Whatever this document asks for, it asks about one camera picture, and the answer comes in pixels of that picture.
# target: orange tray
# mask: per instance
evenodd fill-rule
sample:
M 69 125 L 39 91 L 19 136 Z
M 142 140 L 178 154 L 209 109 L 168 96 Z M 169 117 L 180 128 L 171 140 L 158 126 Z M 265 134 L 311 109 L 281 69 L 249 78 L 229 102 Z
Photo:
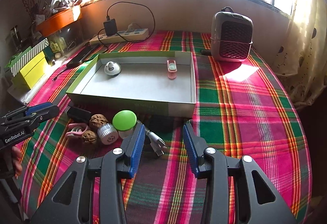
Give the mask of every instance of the orange tray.
M 36 30 L 40 31 L 43 37 L 47 37 L 80 18 L 82 18 L 81 7 L 74 6 L 43 21 L 36 26 Z

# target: silver screw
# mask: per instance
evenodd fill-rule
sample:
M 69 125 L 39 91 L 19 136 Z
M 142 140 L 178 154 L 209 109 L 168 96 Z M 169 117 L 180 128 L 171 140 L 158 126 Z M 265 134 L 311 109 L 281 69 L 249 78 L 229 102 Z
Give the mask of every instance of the silver screw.
M 208 147 L 205 151 L 208 154 L 215 154 L 216 153 L 216 150 L 213 147 Z
M 252 161 L 252 158 L 251 158 L 250 156 L 244 156 L 244 157 L 243 157 L 243 160 L 244 160 L 245 162 L 250 163 L 250 162 Z
M 115 148 L 113 151 L 112 151 L 115 155 L 119 155 L 123 152 L 123 150 L 121 148 Z
M 78 163 L 83 163 L 85 160 L 86 160 L 86 158 L 85 158 L 84 156 L 79 156 L 79 157 L 76 159 L 76 161 L 77 161 Z

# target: beige curtain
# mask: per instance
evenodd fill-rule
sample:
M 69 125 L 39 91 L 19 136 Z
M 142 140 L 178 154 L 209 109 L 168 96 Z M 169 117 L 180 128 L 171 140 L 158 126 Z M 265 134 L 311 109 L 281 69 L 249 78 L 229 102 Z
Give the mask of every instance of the beige curtain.
M 297 109 L 312 105 L 327 85 L 327 7 L 294 0 L 286 39 L 272 66 Z

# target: white mouse-shaped object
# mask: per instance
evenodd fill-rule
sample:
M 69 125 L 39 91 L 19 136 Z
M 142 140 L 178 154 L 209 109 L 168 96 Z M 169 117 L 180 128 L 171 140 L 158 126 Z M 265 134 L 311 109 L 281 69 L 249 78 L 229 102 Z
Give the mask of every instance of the white mouse-shaped object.
M 119 63 L 116 62 L 108 62 L 104 68 L 104 72 L 107 75 L 117 75 L 121 72 L 122 68 Z

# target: human hand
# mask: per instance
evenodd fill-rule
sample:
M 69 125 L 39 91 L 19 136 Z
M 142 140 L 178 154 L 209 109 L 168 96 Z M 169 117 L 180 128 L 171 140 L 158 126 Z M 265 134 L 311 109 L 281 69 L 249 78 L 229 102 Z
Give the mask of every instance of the human hand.
M 22 165 L 20 163 L 20 159 L 22 158 L 22 152 L 16 146 L 11 148 L 11 157 L 12 157 L 12 165 L 15 169 L 15 173 L 19 176 L 22 173 Z

